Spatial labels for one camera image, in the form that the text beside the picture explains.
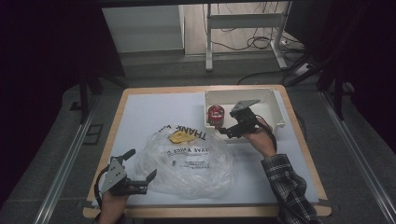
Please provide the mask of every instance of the red can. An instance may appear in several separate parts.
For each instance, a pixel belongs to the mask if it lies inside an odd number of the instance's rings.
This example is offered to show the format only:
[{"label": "red can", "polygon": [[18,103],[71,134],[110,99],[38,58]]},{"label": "red can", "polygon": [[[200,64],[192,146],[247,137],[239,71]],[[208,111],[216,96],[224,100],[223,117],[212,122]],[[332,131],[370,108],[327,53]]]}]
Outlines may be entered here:
[{"label": "red can", "polygon": [[207,121],[210,126],[222,127],[224,123],[224,108],[220,105],[212,105],[207,110]]}]

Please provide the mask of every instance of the wall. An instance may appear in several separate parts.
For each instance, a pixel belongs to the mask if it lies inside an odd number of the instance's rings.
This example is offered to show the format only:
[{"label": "wall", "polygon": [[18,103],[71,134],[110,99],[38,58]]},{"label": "wall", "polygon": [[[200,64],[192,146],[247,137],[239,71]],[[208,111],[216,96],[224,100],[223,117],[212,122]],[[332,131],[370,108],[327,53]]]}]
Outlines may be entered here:
[{"label": "wall", "polygon": [[118,52],[184,49],[182,6],[103,8]]}]

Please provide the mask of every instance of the gray floor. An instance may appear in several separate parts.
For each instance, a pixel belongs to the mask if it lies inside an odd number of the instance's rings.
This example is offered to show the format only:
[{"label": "gray floor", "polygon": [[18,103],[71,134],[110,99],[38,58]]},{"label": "gray floor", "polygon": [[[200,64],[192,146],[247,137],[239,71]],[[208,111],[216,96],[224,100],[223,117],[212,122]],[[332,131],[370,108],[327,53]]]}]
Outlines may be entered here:
[{"label": "gray floor", "polygon": [[[205,72],[203,56],[121,55],[126,77],[120,80],[131,87],[235,85],[249,74],[268,72],[242,81],[241,84],[277,84],[282,79],[271,53],[233,54],[215,57],[214,71]],[[306,142],[329,197],[332,214],[322,217],[325,223],[388,223],[373,193],[368,188],[341,134],[315,89],[318,77],[287,88],[295,112],[304,119]],[[90,145],[86,137],[56,203],[49,223],[91,223],[82,215],[94,172],[102,154],[123,88],[101,79],[105,91],[92,118],[92,125],[103,124],[99,142]],[[79,111],[70,111],[79,101],[78,88],[64,94],[63,108],[49,135],[0,212],[0,223],[32,223],[46,197],[52,180],[79,128]],[[354,135],[390,198],[396,199],[396,157],[384,141],[344,97],[346,125]],[[146,219],[147,223],[274,223],[264,218]]]}]

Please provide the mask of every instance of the white plastic tray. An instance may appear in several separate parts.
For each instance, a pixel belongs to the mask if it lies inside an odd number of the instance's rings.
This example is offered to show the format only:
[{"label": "white plastic tray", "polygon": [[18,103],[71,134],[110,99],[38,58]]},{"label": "white plastic tray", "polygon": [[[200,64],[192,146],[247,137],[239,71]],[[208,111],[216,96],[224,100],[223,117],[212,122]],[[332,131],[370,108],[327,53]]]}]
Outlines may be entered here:
[{"label": "white plastic tray", "polygon": [[259,115],[273,127],[273,133],[276,136],[277,129],[285,126],[285,119],[276,99],[275,90],[270,88],[261,88],[254,90],[227,90],[227,91],[205,91],[205,128],[208,133],[212,133],[228,143],[243,143],[245,138],[228,138],[226,134],[220,134],[219,131],[210,126],[207,118],[207,110],[212,105],[221,105],[224,108],[223,128],[230,128],[236,124],[236,119],[230,115],[231,110],[238,101],[242,100],[260,100],[257,104],[250,106],[254,114]]}]

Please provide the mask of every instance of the black curtain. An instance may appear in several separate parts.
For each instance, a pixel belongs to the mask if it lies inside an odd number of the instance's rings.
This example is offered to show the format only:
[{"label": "black curtain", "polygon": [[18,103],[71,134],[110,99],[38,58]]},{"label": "black curtain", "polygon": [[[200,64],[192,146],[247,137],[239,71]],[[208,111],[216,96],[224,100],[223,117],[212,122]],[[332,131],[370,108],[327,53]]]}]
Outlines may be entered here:
[{"label": "black curtain", "polygon": [[78,72],[124,76],[100,6],[55,2],[0,3],[1,203],[47,136],[64,92],[78,84]]},{"label": "black curtain", "polygon": [[371,1],[345,50],[351,100],[396,152],[396,1]]}]

